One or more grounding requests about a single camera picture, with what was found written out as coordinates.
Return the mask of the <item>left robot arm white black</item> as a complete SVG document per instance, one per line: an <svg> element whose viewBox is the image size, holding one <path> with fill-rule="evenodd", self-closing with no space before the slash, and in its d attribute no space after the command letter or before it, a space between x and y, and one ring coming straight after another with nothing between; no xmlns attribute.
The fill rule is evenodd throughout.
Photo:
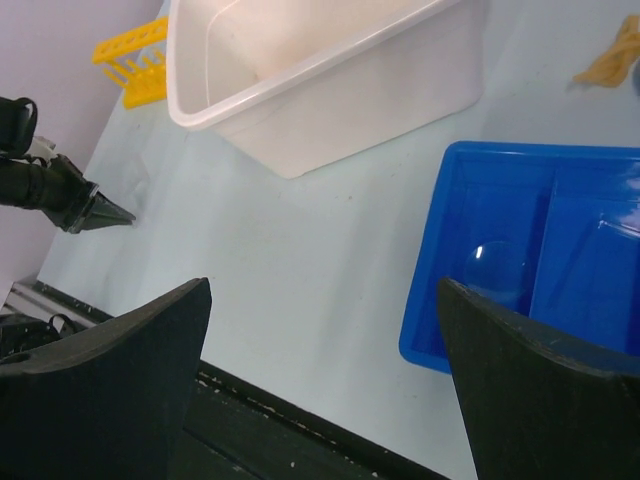
<svg viewBox="0 0 640 480"><path fill-rule="evenodd" d="M1 204L40 211L71 234L131 226L133 214L103 195L67 156L35 136L37 120L33 100L1 100Z"/></svg>

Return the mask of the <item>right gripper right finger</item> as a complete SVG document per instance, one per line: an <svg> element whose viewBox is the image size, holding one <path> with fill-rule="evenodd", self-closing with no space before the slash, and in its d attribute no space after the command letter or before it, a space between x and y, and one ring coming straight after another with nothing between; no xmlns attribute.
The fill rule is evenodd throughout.
<svg viewBox="0 0 640 480"><path fill-rule="evenodd" d="M478 478L638 478L638 357L450 278L437 314Z"/></svg>

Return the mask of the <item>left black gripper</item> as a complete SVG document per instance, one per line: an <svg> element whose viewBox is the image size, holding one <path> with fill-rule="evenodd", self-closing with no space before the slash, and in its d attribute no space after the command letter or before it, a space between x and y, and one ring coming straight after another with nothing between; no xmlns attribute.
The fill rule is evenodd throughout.
<svg viewBox="0 0 640 480"><path fill-rule="evenodd" d="M98 193L64 155L48 163L1 158L1 204L42 212L56 227L80 233L132 226L136 216Z"/></svg>

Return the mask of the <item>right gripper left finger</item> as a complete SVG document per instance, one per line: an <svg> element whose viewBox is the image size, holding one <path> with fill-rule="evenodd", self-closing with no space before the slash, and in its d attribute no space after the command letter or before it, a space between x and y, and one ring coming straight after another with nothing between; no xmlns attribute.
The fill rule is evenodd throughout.
<svg viewBox="0 0 640 480"><path fill-rule="evenodd" d="M1 362L4 479L165 479L211 310L196 278Z"/></svg>

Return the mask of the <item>clear watch glass dish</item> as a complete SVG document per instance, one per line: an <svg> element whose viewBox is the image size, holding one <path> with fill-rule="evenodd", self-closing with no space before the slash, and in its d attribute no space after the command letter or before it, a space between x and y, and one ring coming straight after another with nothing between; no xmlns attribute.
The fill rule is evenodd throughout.
<svg viewBox="0 0 640 480"><path fill-rule="evenodd" d="M494 240L469 254L462 282L480 295L517 310L526 297L530 276L525 250L510 241Z"/></svg>

